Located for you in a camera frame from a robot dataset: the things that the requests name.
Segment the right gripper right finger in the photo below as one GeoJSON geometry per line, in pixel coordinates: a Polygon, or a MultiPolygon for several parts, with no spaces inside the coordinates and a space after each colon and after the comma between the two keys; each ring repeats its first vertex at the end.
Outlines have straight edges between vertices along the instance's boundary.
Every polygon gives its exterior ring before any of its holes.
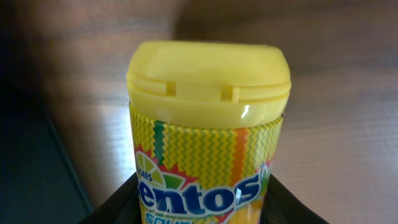
{"type": "Polygon", "coordinates": [[[272,174],[269,178],[261,224],[328,224],[306,207],[272,174]]]}

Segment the dark green hinged gift box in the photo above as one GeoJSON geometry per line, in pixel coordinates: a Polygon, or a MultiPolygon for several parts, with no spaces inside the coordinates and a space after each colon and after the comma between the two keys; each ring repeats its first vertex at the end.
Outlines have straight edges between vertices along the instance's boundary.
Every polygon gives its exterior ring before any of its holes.
{"type": "Polygon", "coordinates": [[[90,212],[41,102],[1,90],[1,223],[78,223],[90,212]]]}

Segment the yellow Mentos gum bottle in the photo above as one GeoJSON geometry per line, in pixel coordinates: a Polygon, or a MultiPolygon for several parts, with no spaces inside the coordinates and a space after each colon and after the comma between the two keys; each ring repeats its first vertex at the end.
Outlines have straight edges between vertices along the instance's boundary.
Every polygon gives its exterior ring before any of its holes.
{"type": "Polygon", "coordinates": [[[143,223],[259,223],[292,82],[269,45],[148,41],[126,74],[143,223]]]}

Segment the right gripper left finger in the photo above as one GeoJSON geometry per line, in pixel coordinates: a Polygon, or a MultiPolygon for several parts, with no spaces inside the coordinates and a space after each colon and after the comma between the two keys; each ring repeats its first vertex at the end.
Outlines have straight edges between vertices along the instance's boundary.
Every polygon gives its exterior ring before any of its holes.
{"type": "Polygon", "coordinates": [[[134,173],[99,208],[78,224],[141,224],[138,179],[134,173]]]}

